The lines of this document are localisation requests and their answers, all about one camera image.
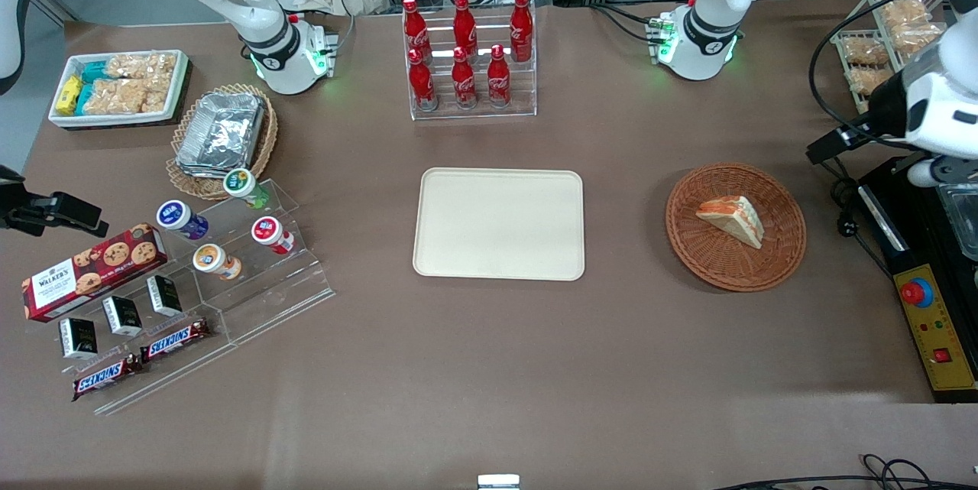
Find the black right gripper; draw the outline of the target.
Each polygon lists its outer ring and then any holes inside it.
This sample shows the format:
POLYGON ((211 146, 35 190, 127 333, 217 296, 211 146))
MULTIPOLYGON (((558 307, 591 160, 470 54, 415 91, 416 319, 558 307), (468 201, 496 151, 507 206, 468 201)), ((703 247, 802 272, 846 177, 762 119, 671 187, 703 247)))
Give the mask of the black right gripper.
POLYGON ((102 209, 70 195, 29 193, 24 176, 0 165, 1 229, 14 229, 25 235, 43 235, 53 226, 83 231, 95 237, 106 237, 108 223, 102 221, 102 209))

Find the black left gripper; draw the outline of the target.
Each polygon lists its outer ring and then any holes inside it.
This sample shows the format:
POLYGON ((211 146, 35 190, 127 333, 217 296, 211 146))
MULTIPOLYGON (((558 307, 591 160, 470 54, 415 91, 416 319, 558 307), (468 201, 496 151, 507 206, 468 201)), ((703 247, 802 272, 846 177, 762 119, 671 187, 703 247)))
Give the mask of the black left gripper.
POLYGON ((808 145, 808 160, 817 165, 844 152, 877 143, 908 151, 915 146, 898 143, 926 141, 925 123, 931 104, 931 71, 908 66, 890 76, 870 94, 870 123, 838 125, 808 145))

